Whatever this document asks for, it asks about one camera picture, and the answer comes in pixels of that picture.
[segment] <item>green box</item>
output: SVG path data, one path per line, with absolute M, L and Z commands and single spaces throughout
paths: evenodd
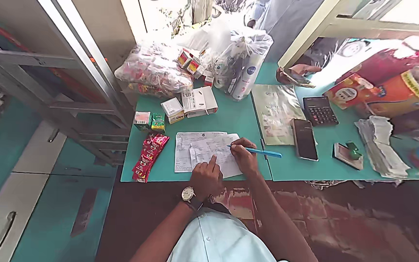
M 135 112 L 134 125 L 140 131 L 151 130 L 151 112 Z
M 151 129 L 164 133 L 166 129 L 166 123 L 164 122 L 164 114 L 153 113 L 151 120 Z

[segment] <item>wall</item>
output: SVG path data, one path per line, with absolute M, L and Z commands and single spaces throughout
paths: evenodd
M 73 0 L 103 56 L 112 70 L 123 62 L 135 45 L 120 0 Z M 48 17 L 36 0 L 0 0 L 0 25 L 34 52 L 70 56 L 69 51 L 50 28 Z M 95 89 L 81 70 L 67 72 Z

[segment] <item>deodorant can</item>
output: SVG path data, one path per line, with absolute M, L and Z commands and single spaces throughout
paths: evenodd
M 257 79 L 260 67 L 265 60 L 265 54 L 252 53 L 247 64 L 243 68 L 240 79 L 235 83 L 234 90 L 231 92 L 235 100 L 241 100 L 250 93 L 255 80 Z

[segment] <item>paper stack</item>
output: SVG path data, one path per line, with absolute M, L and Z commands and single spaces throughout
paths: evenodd
M 389 118 L 383 116 L 370 116 L 370 119 L 360 119 L 355 125 L 373 169 L 385 178 L 405 179 L 408 177 L 406 170 L 410 167 L 391 147 L 389 137 L 393 126 L 387 120 Z
M 176 134 L 176 156 L 174 172 L 192 172 L 198 163 L 209 162 L 213 155 L 218 158 L 223 177 L 240 175 L 234 156 L 230 153 L 232 141 L 239 139 L 238 134 L 226 132 L 179 132 Z

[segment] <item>smartphone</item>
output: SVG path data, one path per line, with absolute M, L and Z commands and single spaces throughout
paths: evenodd
M 315 88 L 316 86 L 311 83 L 310 80 L 306 79 L 303 75 L 297 74 L 292 69 L 284 69 L 281 68 L 283 73 L 287 76 L 287 78 L 296 86 L 301 87 L 308 87 L 308 88 Z
M 302 119 L 292 119 L 294 142 L 299 158 L 318 161 L 315 138 L 311 122 Z

